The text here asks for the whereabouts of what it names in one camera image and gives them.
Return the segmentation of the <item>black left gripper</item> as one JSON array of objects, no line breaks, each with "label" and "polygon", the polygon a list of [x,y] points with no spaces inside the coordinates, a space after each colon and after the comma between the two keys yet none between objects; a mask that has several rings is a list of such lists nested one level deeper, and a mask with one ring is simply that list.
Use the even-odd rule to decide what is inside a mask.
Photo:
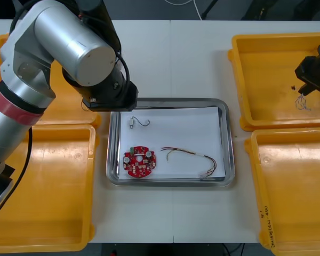
[{"label": "black left gripper", "polygon": [[91,111],[132,111],[137,106],[138,89],[132,82],[102,82],[84,89],[82,98]]}]

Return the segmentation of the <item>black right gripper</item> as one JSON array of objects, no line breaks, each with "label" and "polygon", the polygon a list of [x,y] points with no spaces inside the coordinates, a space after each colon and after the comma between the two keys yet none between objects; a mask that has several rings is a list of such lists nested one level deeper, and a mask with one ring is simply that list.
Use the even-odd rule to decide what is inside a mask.
[{"label": "black right gripper", "polygon": [[298,92],[307,96],[312,91],[320,92],[320,56],[308,56],[295,69],[296,77],[304,82]]}]

